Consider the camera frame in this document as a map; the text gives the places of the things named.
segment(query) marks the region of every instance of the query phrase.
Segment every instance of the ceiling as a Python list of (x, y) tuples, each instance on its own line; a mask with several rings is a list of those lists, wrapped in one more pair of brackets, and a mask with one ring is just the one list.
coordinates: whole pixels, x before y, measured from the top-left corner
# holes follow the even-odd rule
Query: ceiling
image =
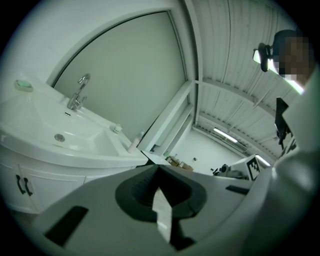
[(270, 163), (280, 156), (275, 129), (276, 98), (288, 105), (299, 94), (280, 76), (253, 61), (259, 43), (277, 31), (296, 29), (270, 1), (185, 0), (198, 57), (196, 127), (217, 127), (236, 138), (245, 154)]

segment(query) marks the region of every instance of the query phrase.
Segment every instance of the faucet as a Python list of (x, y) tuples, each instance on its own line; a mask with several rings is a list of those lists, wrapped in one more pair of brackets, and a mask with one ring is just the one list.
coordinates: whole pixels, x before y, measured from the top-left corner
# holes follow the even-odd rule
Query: faucet
[(87, 96), (84, 96), (81, 101), (78, 100), (78, 97), (81, 93), (81, 91), (85, 88), (86, 84), (90, 80), (90, 74), (85, 74), (83, 77), (81, 77), (78, 81), (78, 84), (81, 85), (79, 90), (73, 94), (73, 96), (69, 99), (68, 104), (66, 107), (70, 110), (79, 110), (84, 105), (84, 101), (87, 99)]

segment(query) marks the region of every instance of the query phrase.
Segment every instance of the sink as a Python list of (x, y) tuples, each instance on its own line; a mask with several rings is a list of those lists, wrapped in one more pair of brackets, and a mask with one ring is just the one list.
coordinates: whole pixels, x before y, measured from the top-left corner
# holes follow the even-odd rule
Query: sink
[(138, 150), (127, 152), (128, 139), (125, 145), (123, 134), (114, 134), (110, 126), (100, 125), (36, 90), (3, 102), (0, 109), (0, 144), (25, 156), (89, 168), (146, 162)]

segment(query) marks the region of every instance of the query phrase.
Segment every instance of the ceiling light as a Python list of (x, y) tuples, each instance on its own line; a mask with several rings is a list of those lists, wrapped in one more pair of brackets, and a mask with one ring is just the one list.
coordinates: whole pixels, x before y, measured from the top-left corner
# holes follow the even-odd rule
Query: ceiling light
[(226, 137), (227, 139), (229, 139), (230, 141), (237, 143), (238, 141), (235, 138), (232, 138), (230, 135), (224, 133), (223, 131), (218, 130), (217, 128), (213, 129), (215, 132), (217, 132), (218, 134), (221, 134), (222, 136)]
[[(253, 55), (253, 60), (257, 63), (261, 63), (260, 61), (260, 56), (259, 56), (259, 52), (258, 50), (254, 51), (254, 55)], [(273, 71), (274, 73), (276, 73), (277, 75), (279, 75), (279, 73), (277, 72), (275, 66), (274, 66), (274, 61), (273, 59), (268, 59), (268, 70)], [(301, 85), (297, 84), (296, 81), (293, 80), (287, 80), (285, 79), (300, 95), (304, 93), (304, 89), (301, 87)]]
[(271, 166), (270, 163), (268, 163), (266, 160), (264, 160), (260, 155), (256, 154), (255, 155), (258, 160), (260, 160), (262, 163), (264, 163), (266, 166)]

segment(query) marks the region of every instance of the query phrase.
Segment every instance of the cabinet handle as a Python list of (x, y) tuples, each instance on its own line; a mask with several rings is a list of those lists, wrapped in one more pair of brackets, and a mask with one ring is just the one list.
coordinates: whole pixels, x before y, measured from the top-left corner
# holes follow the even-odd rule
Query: cabinet handle
[(24, 193), (26, 193), (26, 191), (23, 190), (22, 187), (20, 186), (20, 179), (21, 179), (20, 176), (19, 176), (19, 175), (16, 175), (16, 183), (17, 183), (17, 185), (18, 185), (18, 188), (19, 188), (21, 194), (23, 195)]
[(23, 178), (23, 180), (24, 180), (24, 184), (25, 184), (25, 190), (26, 190), (26, 192), (28, 193), (28, 195), (30, 197), (33, 193), (28, 188), (28, 179), (27, 178)]

